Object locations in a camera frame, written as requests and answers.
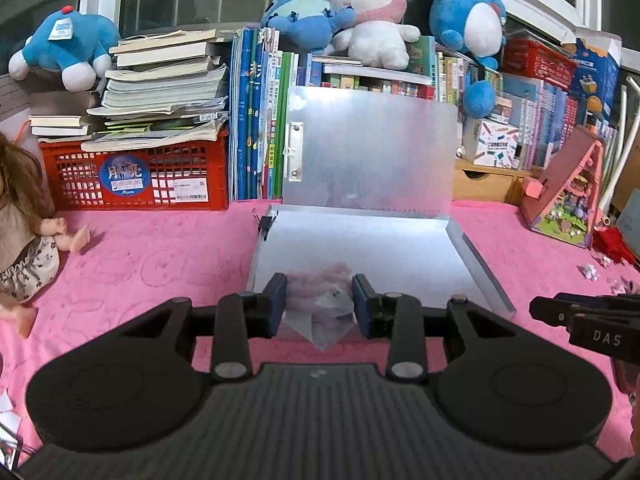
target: red plastic crate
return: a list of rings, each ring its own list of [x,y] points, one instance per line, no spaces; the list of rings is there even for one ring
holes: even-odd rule
[[[576,67],[575,61],[534,37],[510,39],[504,47],[504,72],[542,79],[565,91],[571,86]]]
[[[40,143],[57,210],[225,210],[228,207],[223,137],[215,142],[193,140],[127,152],[87,153],[80,149],[80,144],[79,141]],[[113,192],[109,184],[115,187],[114,183],[106,181],[105,175],[115,171],[110,168],[116,168],[113,165],[116,156],[138,164],[131,175],[136,178],[118,180],[129,185],[117,187],[118,192]],[[127,171],[131,171],[130,168],[132,166],[127,166]],[[178,183],[181,191],[177,194]]]

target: metal screw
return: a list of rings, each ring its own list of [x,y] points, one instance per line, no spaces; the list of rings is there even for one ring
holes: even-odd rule
[[[246,366],[236,362],[220,363],[214,368],[214,371],[218,377],[223,379],[237,379],[246,373]]]
[[[423,372],[422,366],[411,361],[402,361],[391,367],[391,373],[400,379],[415,379],[420,377]]]

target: round sticker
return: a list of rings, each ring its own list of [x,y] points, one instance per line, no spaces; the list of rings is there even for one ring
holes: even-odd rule
[[[113,155],[100,167],[101,184],[116,195],[142,193],[151,181],[144,160],[133,155]]]

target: blue plush toy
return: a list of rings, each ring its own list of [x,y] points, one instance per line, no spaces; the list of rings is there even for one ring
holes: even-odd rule
[[[356,20],[355,10],[331,9],[329,0],[273,0],[262,17],[263,27],[273,27],[302,52],[324,52],[334,34]]]
[[[24,48],[12,56],[9,74],[20,81],[37,66],[62,70],[62,82],[67,90],[89,90],[96,75],[104,77],[111,67],[109,49],[119,40],[118,28],[108,18],[80,14],[66,6],[47,16],[27,39]]]
[[[493,70],[492,57],[506,42],[503,28],[507,12],[501,0],[434,0],[429,16],[431,33],[446,48],[471,53]],[[473,118],[485,117],[495,105],[495,91],[488,81],[478,81],[465,90],[462,104]]]

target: pink bedsheet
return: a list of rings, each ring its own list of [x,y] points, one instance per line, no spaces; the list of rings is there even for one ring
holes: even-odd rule
[[[97,244],[81,256],[70,257],[57,281],[35,301],[40,313],[31,337],[18,339],[0,324],[0,353],[4,369],[0,393],[8,393],[25,417],[20,435],[25,444],[40,446],[27,418],[24,392],[30,377],[44,363],[132,319],[175,296],[188,296],[195,305],[215,304],[244,290],[257,239],[257,221],[267,204],[232,204],[226,212],[83,212],[68,213],[72,226],[89,223]],[[562,328],[533,321],[529,301],[558,292],[610,294],[606,278],[640,280],[631,267],[599,269],[596,283],[586,280],[578,266],[592,261],[586,250],[528,231],[516,208],[479,202],[456,202],[452,214],[476,245],[518,309],[521,326],[568,348],[594,363],[614,388],[614,406],[599,441],[613,459],[631,453],[628,442],[630,406],[612,382],[609,360],[571,348]],[[199,344],[194,366],[206,369],[210,345]],[[383,366],[386,345],[337,344],[319,352],[306,342],[252,341],[254,365],[260,362],[375,362]]]

